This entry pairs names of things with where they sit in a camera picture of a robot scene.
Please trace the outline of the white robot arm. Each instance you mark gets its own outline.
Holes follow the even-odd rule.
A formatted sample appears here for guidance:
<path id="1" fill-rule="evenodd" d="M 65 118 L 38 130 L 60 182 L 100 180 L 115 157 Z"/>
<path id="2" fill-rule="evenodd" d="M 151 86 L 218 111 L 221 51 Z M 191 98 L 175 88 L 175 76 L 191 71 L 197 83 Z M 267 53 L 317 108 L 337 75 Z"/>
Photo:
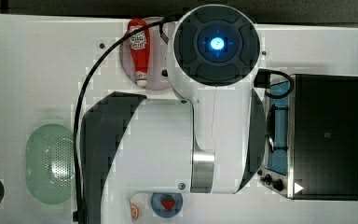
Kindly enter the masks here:
<path id="1" fill-rule="evenodd" d="M 138 193 L 240 191 L 264 156 L 260 61 L 257 30 L 242 12 L 188 11 L 168 41 L 170 98 L 114 91 L 84 115 L 78 223 L 132 224 Z"/>

